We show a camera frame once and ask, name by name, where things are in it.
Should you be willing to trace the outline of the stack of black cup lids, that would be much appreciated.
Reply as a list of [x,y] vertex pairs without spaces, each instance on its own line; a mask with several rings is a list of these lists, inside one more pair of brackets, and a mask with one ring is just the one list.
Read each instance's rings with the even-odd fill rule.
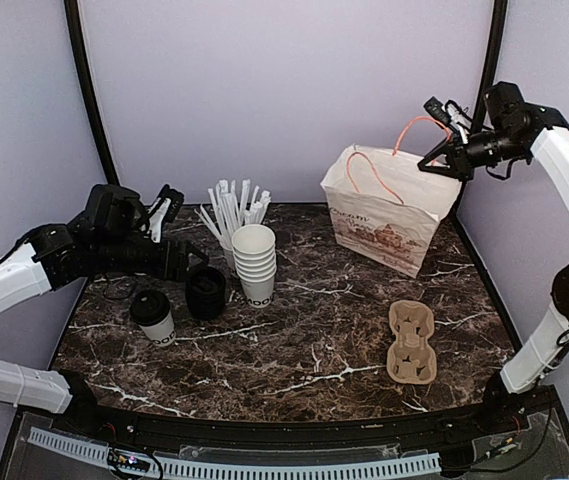
[[226,305],[226,277],[213,267],[193,273],[185,284],[185,300],[194,319],[213,320],[219,317]]

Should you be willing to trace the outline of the stack of white paper cups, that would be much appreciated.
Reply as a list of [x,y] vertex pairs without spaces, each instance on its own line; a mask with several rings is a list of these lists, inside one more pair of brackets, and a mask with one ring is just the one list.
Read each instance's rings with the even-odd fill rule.
[[232,237],[235,270],[240,278],[247,303],[257,309],[273,301],[277,272],[276,237],[267,226],[250,224]]

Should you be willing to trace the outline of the single black cup lid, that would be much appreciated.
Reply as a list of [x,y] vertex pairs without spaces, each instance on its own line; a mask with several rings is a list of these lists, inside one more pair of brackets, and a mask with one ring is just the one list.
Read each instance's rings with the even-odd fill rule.
[[157,290],[143,290],[133,299],[129,314],[139,326],[154,326],[161,323],[171,311],[168,297]]

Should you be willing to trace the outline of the printed paper takeout bag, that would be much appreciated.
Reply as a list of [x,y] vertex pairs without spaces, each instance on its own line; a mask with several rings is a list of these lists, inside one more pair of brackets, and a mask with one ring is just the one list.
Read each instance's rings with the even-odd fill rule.
[[415,278],[462,183],[422,172],[420,156],[353,144],[328,169],[325,192],[337,243]]

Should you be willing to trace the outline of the brown cardboard cup carrier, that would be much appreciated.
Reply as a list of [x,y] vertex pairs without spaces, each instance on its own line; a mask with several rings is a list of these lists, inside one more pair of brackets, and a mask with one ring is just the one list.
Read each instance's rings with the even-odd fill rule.
[[429,344],[435,333],[432,310],[412,300],[398,300],[389,308],[394,336],[387,352],[387,372],[397,383],[426,385],[437,375],[437,357]]

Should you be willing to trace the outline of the single white paper cup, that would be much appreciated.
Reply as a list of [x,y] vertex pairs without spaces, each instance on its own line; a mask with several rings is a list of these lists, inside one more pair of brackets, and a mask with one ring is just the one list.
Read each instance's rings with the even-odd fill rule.
[[146,337],[157,347],[168,347],[175,341],[175,324],[171,313],[167,313],[153,325],[141,325]]

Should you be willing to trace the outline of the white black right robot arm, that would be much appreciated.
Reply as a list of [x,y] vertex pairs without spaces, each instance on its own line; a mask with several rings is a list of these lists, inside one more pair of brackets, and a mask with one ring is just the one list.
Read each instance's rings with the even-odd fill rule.
[[496,226],[494,243],[474,233],[473,247],[488,263],[488,274],[504,300],[532,294],[531,319],[507,310],[522,342],[488,383],[492,397],[474,413],[474,424],[485,434],[498,432],[513,416],[508,398],[523,394],[555,370],[569,350],[569,122],[555,108],[526,102],[519,93],[484,96],[491,125],[471,132],[456,122],[436,98],[425,104],[429,120],[444,138],[418,163],[420,171],[463,184],[476,170],[508,182],[518,162],[534,169],[544,182],[518,181],[502,197],[503,212],[483,208]]

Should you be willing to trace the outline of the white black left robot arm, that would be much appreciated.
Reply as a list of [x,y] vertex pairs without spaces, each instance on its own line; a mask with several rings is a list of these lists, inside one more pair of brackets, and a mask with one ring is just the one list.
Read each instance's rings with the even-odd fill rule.
[[52,314],[61,329],[61,308],[46,300],[83,278],[108,272],[183,282],[208,262],[207,255],[187,240],[155,240],[144,233],[100,243],[80,239],[62,224],[48,224],[25,234],[0,258],[0,402],[63,414],[84,436],[105,427],[104,412],[94,406],[91,390],[75,374],[47,370],[41,354],[18,353],[9,346],[11,330],[17,344],[43,326],[45,316],[29,319],[31,303]]

